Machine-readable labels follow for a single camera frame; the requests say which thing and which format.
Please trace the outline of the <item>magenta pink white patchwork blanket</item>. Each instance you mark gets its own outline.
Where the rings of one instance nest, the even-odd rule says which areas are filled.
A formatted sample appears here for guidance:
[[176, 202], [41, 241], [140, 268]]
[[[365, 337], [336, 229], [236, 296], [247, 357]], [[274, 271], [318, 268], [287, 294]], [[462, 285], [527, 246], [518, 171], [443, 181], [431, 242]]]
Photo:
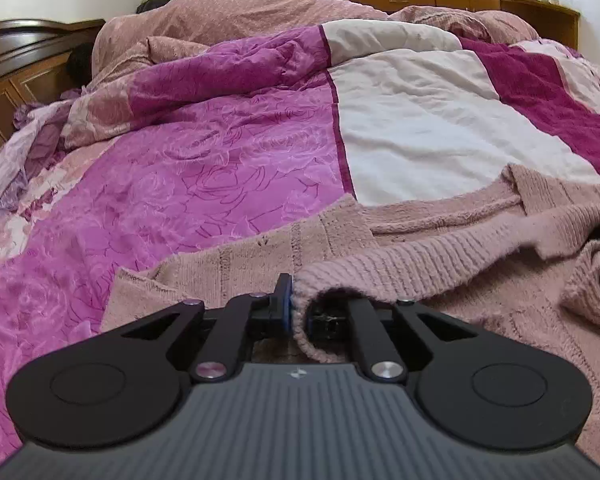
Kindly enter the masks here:
[[508, 165], [600, 184], [600, 69], [550, 40], [342, 20], [175, 53], [32, 110], [0, 148], [5, 393], [92, 338], [120, 269], [146, 271], [310, 218], [436, 202]]

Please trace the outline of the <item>dusty pink duvet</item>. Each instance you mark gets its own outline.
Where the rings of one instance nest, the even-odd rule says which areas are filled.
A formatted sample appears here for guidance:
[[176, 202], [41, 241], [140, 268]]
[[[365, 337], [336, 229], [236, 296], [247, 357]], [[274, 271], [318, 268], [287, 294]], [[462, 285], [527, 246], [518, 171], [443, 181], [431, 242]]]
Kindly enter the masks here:
[[498, 10], [406, 6], [388, 14], [347, 0], [172, 0], [104, 25], [95, 40], [88, 86], [93, 89], [152, 63], [171, 61], [175, 53], [199, 53], [224, 41], [357, 18], [429, 25], [488, 44], [540, 38], [523, 18]]

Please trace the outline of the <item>person's dark hair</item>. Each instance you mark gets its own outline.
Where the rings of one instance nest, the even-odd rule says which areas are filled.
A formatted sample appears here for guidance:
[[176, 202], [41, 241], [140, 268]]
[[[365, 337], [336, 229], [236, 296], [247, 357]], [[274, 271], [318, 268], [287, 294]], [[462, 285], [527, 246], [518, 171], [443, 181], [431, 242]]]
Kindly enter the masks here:
[[151, 10], [159, 9], [172, 0], [143, 0], [136, 8], [136, 14], [142, 14]]

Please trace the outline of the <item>wooden bedside cabinet ledge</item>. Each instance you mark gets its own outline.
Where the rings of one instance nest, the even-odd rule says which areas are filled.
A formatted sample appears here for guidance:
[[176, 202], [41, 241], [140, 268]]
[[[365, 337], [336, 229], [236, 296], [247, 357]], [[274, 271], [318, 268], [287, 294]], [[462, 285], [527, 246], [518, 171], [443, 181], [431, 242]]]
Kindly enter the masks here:
[[398, 12], [406, 6], [443, 6], [467, 11], [500, 10], [518, 15], [542, 38], [579, 49], [580, 13], [543, 0], [350, 0], [373, 6], [386, 13]]

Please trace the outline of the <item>dark wooden headboard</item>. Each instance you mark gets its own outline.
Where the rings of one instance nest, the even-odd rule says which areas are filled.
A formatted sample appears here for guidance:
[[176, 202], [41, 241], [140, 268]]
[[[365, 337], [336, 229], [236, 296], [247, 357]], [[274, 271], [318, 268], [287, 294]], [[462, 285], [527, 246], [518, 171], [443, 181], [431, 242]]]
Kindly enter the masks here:
[[0, 147], [16, 131], [12, 120], [20, 105], [50, 104], [73, 87], [66, 69], [70, 53], [94, 41], [104, 25], [104, 20], [0, 21]]

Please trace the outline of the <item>pink cable-knit cardigan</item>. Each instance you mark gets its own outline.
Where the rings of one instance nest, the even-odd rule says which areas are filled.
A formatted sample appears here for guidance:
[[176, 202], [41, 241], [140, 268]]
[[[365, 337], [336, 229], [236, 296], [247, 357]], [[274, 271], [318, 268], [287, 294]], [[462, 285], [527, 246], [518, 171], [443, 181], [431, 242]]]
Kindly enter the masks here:
[[593, 389], [580, 448], [600, 463], [600, 184], [506, 166], [482, 190], [436, 202], [365, 207], [344, 196], [310, 218], [153, 268], [120, 269], [102, 330], [186, 298], [219, 308], [294, 278], [300, 349], [337, 361], [306, 333], [331, 292], [413, 299], [573, 362]]

